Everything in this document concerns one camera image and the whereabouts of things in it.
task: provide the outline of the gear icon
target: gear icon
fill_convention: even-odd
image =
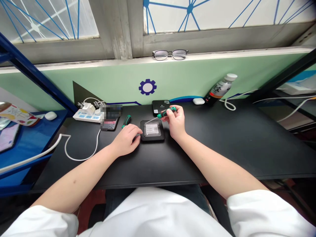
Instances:
[[[141,86],[138,88],[142,94],[149,95],[153,94],[155,92],[155,89],[157,89],[157,86],[155,85],[154,80],[146,79],[145,81],[142,81],[140,84]]]

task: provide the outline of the white sleeve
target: white sleeve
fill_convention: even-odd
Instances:
[[[316,228],[273,192],[254,190],[227,199],[236,237],[315,236]]]
[[[25,210],[1,237],[75,237],[78,219],[74,214],[33,206]]]

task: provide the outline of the white lab coat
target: white lab coat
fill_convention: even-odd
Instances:
[[[255,190],[227,200],[236,237],[314,237],[316,228],[278,195]],[[34,206],[24,211],[3,237],[74,237],[78,219]],[[216,220],[188,199],[159,188],[138,188],[103,222],[79,237],[231,236]]]

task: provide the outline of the hand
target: hand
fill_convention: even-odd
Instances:
[[[133,152],[139,145],[141,137],[137,136],[134,142],[133,139],[137,134],[142,133],[143,131],[134,124],[123,127],[114,141],[109,145],[114,155],[119,157]]]
[[[168,122],[170,127],[170,135],[176,141],[182,138],[187,133],[185,132],[184,127],[184,111],[183,108],[179,105],[170,105],[170,107],[176,107],[177,112],[172,112],[167,110],[167,116],[162,117],[163,122]]]

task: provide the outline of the glasses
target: glasses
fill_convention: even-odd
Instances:
[[[175,60],[183,60],[187,56],[188,52],[189,52],[188,50],[184,50],[184,49],[176,49],[173,51],[156,50],[156,51],[153,51],[152,55],[158,61],[165,60],[167,59],[167,57],[171,57],[171,56]]]

